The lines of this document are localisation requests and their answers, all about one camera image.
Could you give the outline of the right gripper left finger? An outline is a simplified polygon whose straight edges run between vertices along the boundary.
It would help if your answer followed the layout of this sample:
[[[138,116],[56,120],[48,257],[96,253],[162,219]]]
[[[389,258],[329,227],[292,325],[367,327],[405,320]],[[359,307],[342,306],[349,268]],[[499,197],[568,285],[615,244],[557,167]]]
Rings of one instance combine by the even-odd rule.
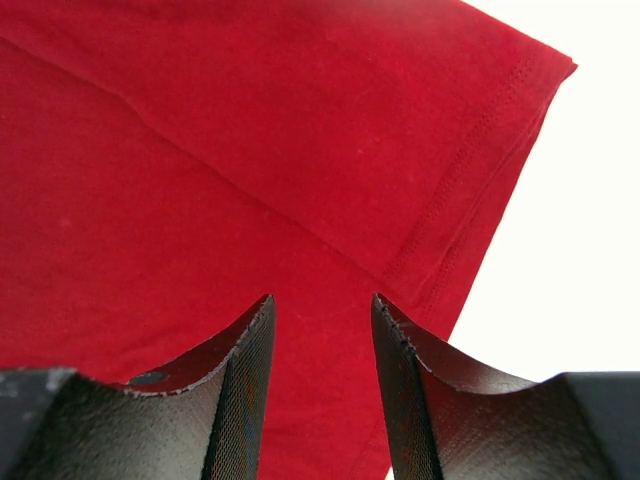
[[[260,298],[172,361],[106,384],[65,367],[1,373],[5,479],[253,479],[276,323]]]

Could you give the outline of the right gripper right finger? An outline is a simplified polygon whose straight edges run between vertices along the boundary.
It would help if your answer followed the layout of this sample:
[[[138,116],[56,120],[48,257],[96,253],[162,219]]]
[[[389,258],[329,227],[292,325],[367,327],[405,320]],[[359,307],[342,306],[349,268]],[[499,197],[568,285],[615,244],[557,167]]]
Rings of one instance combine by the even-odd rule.
[[[532,382],[371,305],[376,369],[398,479],[635,479],[639,376],[568,372]]]

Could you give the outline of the red t-shirt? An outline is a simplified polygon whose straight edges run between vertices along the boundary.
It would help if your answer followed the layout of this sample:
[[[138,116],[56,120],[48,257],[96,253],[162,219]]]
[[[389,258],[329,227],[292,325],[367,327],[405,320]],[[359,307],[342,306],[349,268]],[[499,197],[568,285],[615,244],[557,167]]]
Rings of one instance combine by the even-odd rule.
[[[390,467],[374,293],[448,337],[573,61],[460,1],[5,1],[1,362],[126,381],[277,305],[259,475]]]

